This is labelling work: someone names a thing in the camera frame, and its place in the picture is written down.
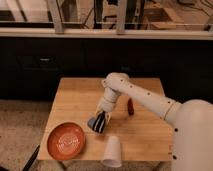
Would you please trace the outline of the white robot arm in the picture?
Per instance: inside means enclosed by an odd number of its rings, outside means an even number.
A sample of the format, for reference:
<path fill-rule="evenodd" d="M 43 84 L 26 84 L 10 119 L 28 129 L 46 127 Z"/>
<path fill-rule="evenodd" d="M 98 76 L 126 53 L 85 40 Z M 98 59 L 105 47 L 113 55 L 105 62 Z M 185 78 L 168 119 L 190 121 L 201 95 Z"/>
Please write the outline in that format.
<path fill-rule="evenodd" d="M 126 94 L 173 127 L 171 171 L 213 171 L 213 104 L 200 99 L 180 103 L 130 82 L 125 73 L 102 81 L 104 95 L 88 126 L 102 133 L 121 94 Z"/>

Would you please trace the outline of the white and tan gripper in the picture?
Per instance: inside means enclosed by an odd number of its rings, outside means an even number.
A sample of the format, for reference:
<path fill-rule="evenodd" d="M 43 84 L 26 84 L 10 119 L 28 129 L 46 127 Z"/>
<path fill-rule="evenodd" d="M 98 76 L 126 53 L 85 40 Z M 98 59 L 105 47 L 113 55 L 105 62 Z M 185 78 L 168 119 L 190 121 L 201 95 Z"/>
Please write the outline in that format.
<path fill-rule="evenodd" d="M 110 121 L 111 113 L 106 112 L 102 109 L 96 110 L 96 119 L 93 126 L 93 131 L 97 131 L 98 133 L 102 133 L 105 125 L 107 125 Z"/>

